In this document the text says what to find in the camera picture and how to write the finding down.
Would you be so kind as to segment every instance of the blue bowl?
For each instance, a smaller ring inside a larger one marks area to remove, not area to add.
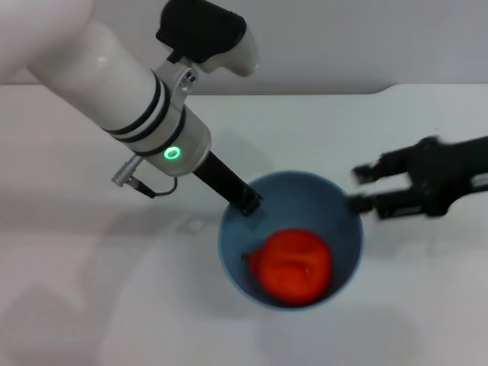
[[[341,188],[306,172],[274,173],[251,187],[263,197],[261,207],[250,217],[228,207],[220,225],[220,260],[230,280],[248,298],[275,310],[302,310],[329,300],[355,273],[363,246],[361,218],[348,209]],[[270,297],[241,258],[285,229],[315,233],[332,253],[332,284],[321,299],[305,307],[287,306]]]

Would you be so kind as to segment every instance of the black stripe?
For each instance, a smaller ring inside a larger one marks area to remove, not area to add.
[[[159,125],[165,119],[166,114],[168,113],[169,102],[171,100],[171,95],[169,94],[170,91],[169,91],[168,86],[164,82],[162,82],[162,86],[165,89],[165,101],[164,101],[164,104],[161,108],[161,111],[158,113],[158,115],[154,119],[154,121],[143,132],[138,133],[137,135],[134,135],[132,137],[127,137],[125,139],[118,139],[118,138],[114,137],[117,141],[120,141],[122,143],[135,143],[136,141],[140,141],[142,139],[145,139],[151,133],[153,133],[156,130],[156,128],[159,127]]]
[[[153,114],[154,110],[156,109],[156,106],[159,103],[159,99],[161,98],[161,83],[159,82],[159,78],[156,76],[156,74],[154,74],[154,78],[156,79],[156,91],[154,92],[154,96],[152,97],[151,104],[146,109],[146,111],[129,126],[125,126],[120,130],[103,129],[105,132],[108,132],[110,135],[125,135],[126,133],[132,132],[136,128],[141,127],[142,124],[146,122],[149,117],[151,117],[151,114]]]
[[[138,156],[142,156],[144,158],[147,156],[153,156],[153,155],[162,153],[163,151],[168,149],[176,141],[176,139],[178,139],[178,136],[180,136],[180,133],[183,131],[183,128],[185,127],[185,121],[186,121],[186,108],[183,107],[183,111],[181,113],[180,121],[178,123],[178,126],[176,127],[176,130],[175,130],[175,132],[173,132],[171,137],[169,137],[169,139],[166,140],[165,143],[163,143],[160,147],[156,147],[153,150],[144,151],[144,152],[135,151],[135,153]]]

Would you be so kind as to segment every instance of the white cylinder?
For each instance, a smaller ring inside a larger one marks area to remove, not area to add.
[[[2,0],[0,82],[79,34],[94,0]]]
[[[161,151],[147,157],[146,160],[165,174],[179,177],[194,172],[200,166],[210,152],[211,143],[212,137],[208,127],[190,108],[185,107],[185,126],[178,138],[168,146],[177,153],[173,157],[168,157],[165,151]]]
[[[119,130],[148,108],[156,78],[91,20],[78,37],[45,53],[29,70],[51,91],[106,130]]]

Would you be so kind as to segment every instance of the metal clamp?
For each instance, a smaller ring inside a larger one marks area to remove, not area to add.
[[[171,63],[166,60],[156,70],[156,75],[169,87],[171,104],[182,111],[186,97],[198,82],[198,71],[184,63]]]

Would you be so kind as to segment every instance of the white table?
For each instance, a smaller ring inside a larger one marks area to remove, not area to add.
[[[488,135],[488,85],[188,104],[245,180],[301,169],[348,192],[350,169],[382,152]],[[157,201],[117,188],[130,152],[40,86],[1,87],[0,118],[2,366],[488,364],[488,194],[441,220],[365,217],[353,282],[315,310],[279,313],[226,278],[225,202],[197,178]],[[148,165],[138,175],[172,183]]]

